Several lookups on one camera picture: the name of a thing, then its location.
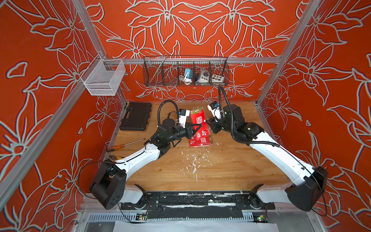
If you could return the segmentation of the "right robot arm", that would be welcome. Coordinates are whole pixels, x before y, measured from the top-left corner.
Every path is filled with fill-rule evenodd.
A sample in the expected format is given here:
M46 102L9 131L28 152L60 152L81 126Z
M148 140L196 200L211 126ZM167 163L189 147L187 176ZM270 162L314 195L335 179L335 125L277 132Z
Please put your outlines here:
M218 87L217 106L209 105L213 117L207 121L213 133L225 131L232 139L258 151L275 164L289 179L286 184L269 186L257 184L249 191L248 203L261 209L269 203L289 203L297 209L310 212L319 199L324 199L328 172L322 166L314 167L293 155L278 144L265 130L254 122L246 122L241 108L231 104L222 86Z

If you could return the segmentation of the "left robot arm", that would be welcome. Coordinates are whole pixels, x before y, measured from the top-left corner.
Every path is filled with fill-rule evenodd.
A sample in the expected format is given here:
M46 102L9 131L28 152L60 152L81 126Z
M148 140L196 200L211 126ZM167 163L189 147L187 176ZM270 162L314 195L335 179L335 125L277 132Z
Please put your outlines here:
M175 107L176 120L160 120L161 109L167 103ZM183 120L182 112L174 101L163 101L157 111L157 130L144 143L144 148L119 161L106 159L102 162L89 191L106 210L119 203L138 203L144 191L137 186L127 187L126 181L147 164L164 156L171 147L176 147L183 138L191 139L202 128L199 123Z

